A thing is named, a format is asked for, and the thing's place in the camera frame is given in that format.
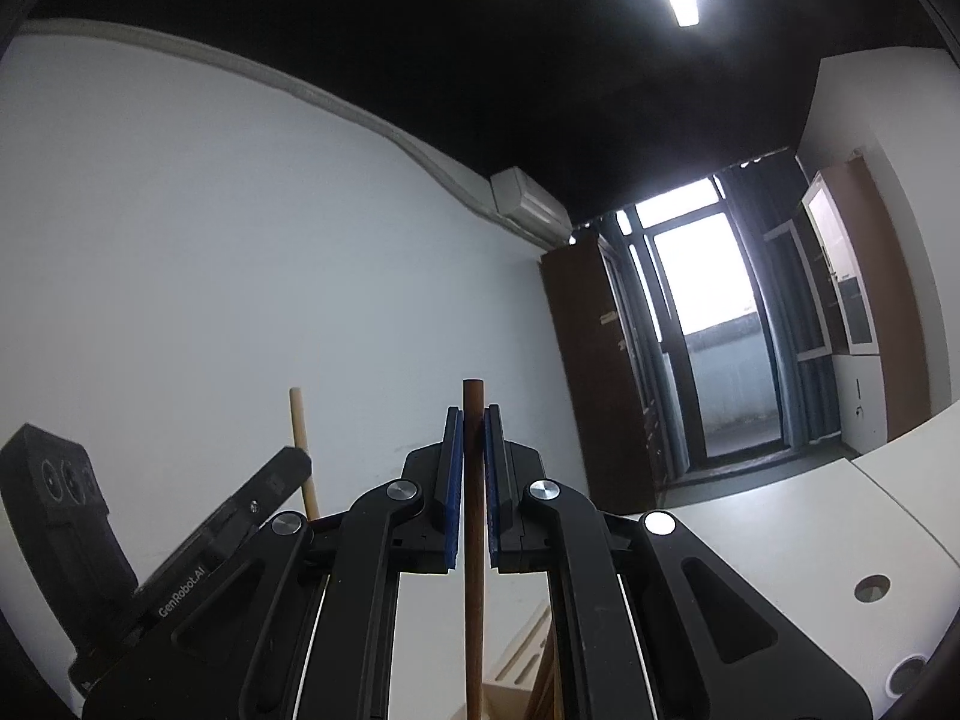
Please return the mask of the light bamboo chopstick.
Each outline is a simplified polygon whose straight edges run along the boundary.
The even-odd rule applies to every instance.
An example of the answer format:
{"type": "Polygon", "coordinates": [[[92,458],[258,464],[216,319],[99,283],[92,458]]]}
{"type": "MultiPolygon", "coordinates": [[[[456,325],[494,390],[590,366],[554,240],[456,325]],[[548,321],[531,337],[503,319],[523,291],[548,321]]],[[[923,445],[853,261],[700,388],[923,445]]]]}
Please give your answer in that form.
{"type": "MultiPolygon", "coordinates": [[[[291,387],[288,390],[288,403],[290,403],[291,433],[293,433],[293,442],[295,447],[305,454],[309,454],[308,431],[306,431],[306,411],[304,411],[304,398],[302,390],[299,387],[291,387]]],[[[319,502],[317,502],[316,486],[314,486],[313,472],[308,472],[306,481],[301,484],[302,504],[306,517],[314,522],[320,519],[319,502]]]]}

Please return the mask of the cream plastic utensil holder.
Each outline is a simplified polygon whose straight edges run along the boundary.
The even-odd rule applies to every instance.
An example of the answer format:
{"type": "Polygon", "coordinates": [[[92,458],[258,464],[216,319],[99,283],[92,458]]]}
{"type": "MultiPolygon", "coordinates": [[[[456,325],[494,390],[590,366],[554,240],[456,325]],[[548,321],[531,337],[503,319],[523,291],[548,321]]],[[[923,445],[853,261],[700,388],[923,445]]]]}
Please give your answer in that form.
{"type": "Polygon", "coordinates": [[[550,633],[550,605],[540,601],[483,678],[483,717],[521,720],[526,715],[550,633]]]}

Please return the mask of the dark brown wardrobe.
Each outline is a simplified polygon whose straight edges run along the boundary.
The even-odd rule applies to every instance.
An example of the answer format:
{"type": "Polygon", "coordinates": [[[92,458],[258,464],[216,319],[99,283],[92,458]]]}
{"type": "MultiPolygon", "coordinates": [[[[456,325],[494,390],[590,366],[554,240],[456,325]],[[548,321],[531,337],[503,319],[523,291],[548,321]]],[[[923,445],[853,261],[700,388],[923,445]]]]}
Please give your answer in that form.
{"type": "Polygon", "coordinates": [[[597,232],[540,259],[562,355],[589,497],[597,509],[635,515],[658,505],[665,484],[656,397],[644,373],[612,247],[597,232]]]}

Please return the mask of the balcony glass door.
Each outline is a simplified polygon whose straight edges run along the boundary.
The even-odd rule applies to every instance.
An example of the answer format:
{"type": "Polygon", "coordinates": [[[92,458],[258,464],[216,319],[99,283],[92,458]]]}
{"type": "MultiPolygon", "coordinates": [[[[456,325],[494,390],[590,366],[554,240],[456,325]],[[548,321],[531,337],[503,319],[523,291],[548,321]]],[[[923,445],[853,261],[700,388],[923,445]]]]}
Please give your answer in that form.
{"type": "Polygon", "coordinates": [[[669,483],[841,433],[807,187],[782,149],[597,218],[669,483]]]}

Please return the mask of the brown glass-door cabinet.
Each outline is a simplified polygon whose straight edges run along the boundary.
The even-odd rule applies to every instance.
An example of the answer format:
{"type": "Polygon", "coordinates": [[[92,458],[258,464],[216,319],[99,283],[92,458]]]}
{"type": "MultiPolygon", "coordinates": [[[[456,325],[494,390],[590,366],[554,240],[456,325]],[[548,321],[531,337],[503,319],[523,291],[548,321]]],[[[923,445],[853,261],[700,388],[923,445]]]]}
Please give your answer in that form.
{"type": "Polygon", "coordinates": [[[844,444],[868,454],[929,419],[921,314],[866,161],[818,171],[794,215],[763,232],[763,240],[800,265],[815,333],[797,359],[832,361],[844,444]]]}

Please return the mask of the white wall air conditioner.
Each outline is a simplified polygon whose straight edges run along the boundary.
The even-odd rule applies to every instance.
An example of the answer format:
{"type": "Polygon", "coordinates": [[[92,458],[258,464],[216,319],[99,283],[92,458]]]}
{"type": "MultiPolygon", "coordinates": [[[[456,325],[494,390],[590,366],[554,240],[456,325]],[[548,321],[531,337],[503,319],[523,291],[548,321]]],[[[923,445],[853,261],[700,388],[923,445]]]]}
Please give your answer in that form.
{"type": "Polygon", "coordinates": [[[490,182],[501,216],[542,238],[569,238],[573,224],[566,208],[519,167],[496,172],[490,182]]]}

